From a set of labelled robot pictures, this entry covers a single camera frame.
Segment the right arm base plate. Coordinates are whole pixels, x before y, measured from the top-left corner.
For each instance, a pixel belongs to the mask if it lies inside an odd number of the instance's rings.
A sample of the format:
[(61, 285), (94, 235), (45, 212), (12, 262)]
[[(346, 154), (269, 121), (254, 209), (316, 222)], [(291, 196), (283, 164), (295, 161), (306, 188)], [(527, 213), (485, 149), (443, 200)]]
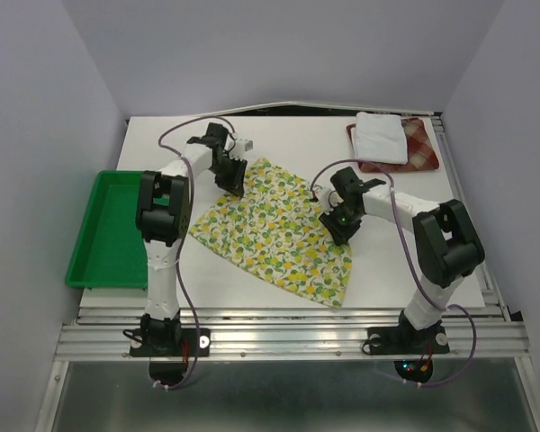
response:
[(369, 356), (442, 355), (450, 352), (450, 346), (442, 327), (421, 331), (399, 327), (373, 327), (367, 330), (361, 350)]

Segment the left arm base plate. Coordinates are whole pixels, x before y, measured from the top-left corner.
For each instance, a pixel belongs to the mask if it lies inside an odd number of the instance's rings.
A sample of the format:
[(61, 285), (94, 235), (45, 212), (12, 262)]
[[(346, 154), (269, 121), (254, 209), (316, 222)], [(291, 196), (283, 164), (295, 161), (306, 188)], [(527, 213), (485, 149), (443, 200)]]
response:
[(139, 328), (125, 329), (122, 334), (130, 341), (132, 357), (199, 357), (210, 355), (211, 330), (200, 328), (199, 343), (196, 343), (196, 328), (182, 328), (177, 343), (173, 341), (144, 341)]

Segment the red plaid skirt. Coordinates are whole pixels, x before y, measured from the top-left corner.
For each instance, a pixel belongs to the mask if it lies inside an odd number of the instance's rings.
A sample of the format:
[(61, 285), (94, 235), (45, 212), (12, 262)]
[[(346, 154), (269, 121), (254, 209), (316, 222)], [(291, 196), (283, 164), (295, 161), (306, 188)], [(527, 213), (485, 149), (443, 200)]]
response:
[[(402, 118), (401, 124), (406, 134), (408, 145), (408, 162), (405, 165), (394, 165), (378, 162), (370, 162), (361, 159), (358, 163), (359, 169), (364, 173), (411, 173), (435, 171), (439, 169), (440, 163), (434, 151), (425, 123), (418, 117)], [(346, 126), (346, 134), (349, 138), (353, 150), (353, 132), (356, 121)]]

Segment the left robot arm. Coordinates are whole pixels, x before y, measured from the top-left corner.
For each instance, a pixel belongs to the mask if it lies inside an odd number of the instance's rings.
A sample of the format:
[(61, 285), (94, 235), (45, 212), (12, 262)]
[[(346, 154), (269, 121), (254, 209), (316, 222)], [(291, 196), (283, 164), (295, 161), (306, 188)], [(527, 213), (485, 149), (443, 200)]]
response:
[(125, 333), (138, 354), (145, 349), (152, 356), (180, 356), (190, 347), (180, 322), (177, 286), (196, 177), (209, 171), (222, 191), (238, 198), (244, 196), (248, 165), (244, 154), (253, 143), (239, 140), (230, 121), (219, 116), (210, 119), (206, 132), (191, 137), (182, 150), (164, 143), (164, 138), (178, 126), (163, 132), (158, 146), (172, 151), (175, 159), (140, 177), (135, 226), (147, 256), (148, 297), (139, 328)]

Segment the yellow floral skirt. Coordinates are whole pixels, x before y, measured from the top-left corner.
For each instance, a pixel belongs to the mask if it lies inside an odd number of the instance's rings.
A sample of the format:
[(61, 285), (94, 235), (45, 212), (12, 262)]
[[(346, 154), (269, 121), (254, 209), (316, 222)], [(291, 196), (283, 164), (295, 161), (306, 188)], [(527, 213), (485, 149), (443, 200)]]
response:
[(288, 293), (342, 306), (352, 270), (350, 246), (338, 246), (319, 220), (310, 184), (271, 163), (247, 168), (244, 195), (225, 193), (191, 227), (219, 257)]

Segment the white skirt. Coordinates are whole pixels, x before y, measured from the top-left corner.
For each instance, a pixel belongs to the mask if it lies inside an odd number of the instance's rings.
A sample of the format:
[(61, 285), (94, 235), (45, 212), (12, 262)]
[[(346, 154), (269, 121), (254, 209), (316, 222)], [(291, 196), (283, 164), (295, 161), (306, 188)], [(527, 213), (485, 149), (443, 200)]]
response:
[(356, 158), (405, 165), (408, 162), (408, 145), (401, 117), (359, 112), (355, 117), (353, 150)]

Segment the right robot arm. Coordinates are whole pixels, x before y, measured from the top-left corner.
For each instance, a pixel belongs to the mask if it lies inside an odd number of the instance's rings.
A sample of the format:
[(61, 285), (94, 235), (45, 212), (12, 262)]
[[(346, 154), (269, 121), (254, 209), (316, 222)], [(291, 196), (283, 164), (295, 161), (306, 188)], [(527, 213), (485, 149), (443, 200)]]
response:
[(416, 251), (405, 257), (416, 291), (396, 326), (367, 330), (363, 352), (369, 356), (449, 353), (443, 315), (457, 287), (485, 258), (464, 204), (399, 193), (390, 176), (365, 181), (351, 167), (338, 170), (330, 182), (329, 188), (313, 184), (310, 193), (320, 204), (319, 220), (336, 245), (347, 244), (365, 216), (391, 222), (400, 239), (411, 233), (415, 240)]

